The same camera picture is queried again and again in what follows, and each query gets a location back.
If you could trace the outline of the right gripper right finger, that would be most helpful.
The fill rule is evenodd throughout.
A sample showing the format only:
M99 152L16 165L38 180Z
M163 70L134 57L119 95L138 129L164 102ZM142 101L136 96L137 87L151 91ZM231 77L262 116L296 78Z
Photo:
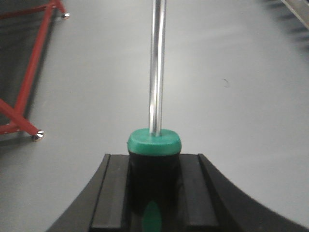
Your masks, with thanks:
M181 154L186 232L307 232L228 180L204 155Z

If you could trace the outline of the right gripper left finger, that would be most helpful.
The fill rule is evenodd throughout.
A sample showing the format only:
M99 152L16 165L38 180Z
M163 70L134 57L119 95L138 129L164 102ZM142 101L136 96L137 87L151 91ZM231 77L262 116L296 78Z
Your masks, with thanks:
M86 187L50 232L127 232L129 156L106 154Z

